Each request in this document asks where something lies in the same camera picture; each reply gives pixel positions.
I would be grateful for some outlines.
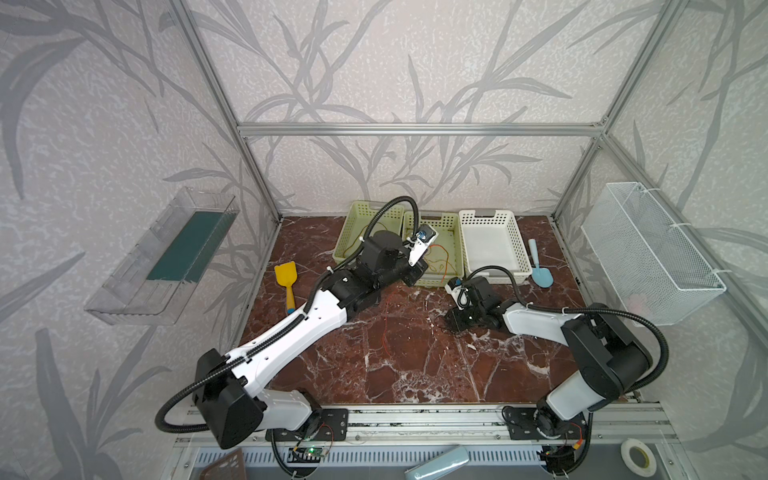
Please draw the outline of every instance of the ventilation grille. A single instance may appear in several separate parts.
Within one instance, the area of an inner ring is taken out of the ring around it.
[[[453,445],[419,445],[407,446],[333,446],[327,457],[320,464],[334,467],[414,467],[435,458],[452,449]],[[467,445],[469,465],[543,465],[537,452],[537,445]],[[290,454],[284,447],[280,453],[286,464],[292,465]],[[216,448],[202,448],[197,455],[196,468],[205,467],[227,452]],[[275,459],[270,447],[243,448],[243,457],[247,468],[274,467]]]

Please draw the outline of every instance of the clear plastic tray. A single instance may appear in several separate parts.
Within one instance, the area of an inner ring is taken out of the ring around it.
[[[85,310],[110,325],[173,325],[235,217],[231,194],[184,187]]]

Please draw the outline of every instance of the wallpaper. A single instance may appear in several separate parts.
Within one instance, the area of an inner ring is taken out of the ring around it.
[[[621,307],[611,283],[581,232],[607,182],[629,181],[610,154],[599,153],[566,206],[558,226],[578,270],[574,274],[593,301]],[[632,328],[658,357],[654,337]],[[750,340],[722,299],[673,326],[660,327],[670,344],[670,362],[658,380],[642,389],[660,401],[702,480],[757,480],[768,468],[768,355]]]
[[[768,2],[689,2],[611,132],[763,305],[766,8]],[[600,154],[560,219],[585,285],[613,305],[615,294],[579,227],[604,183],[625,180],[610,155]],[[765,349],[722,299],[662,330],[670,364],[644,398],[662,401],[700,478],[764,478]]]
[[[163,2],[3,2],[0,46],[0,478],[158,478],[154,414],[239,339],[275,223]],[[182,186],[240,205],[182,317],[87,314]]]
[[[262,137],[252,139],[251,151],[284,213],[346,215],[354,200],[409,194],[429,210],[548,214],[587,142],[586,137]],[[451,152],[451,161],[444,161],[443,151]]]
[[[189,5],[239,121],[593,122],[661,2]]]
[[[612,133],[768,312],[766,8],[686,8]]]
[[[240,122],[592,123],[662,1],[189,5]],[[344,213],[352,200],[402,194],[433,210],[549,213],[587,139],[251,142],[288,214]]]

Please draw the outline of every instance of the white tape roll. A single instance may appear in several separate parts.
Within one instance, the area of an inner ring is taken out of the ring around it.
[[[630,457],[630,451],[636,449],[645,457],[645,463],[638,465]],[[653,452],[643,442],[637,439],[627,439],[621,444],[621,458],[624,459],[624,464],[635,475],[641,477],[652,477],[656,473],[656,457]]]

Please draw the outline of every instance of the basket handle hole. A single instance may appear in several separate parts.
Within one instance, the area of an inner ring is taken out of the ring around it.
[[[475,210],[475,218],[493,218],[495,216],[496,210],[493,209]]]

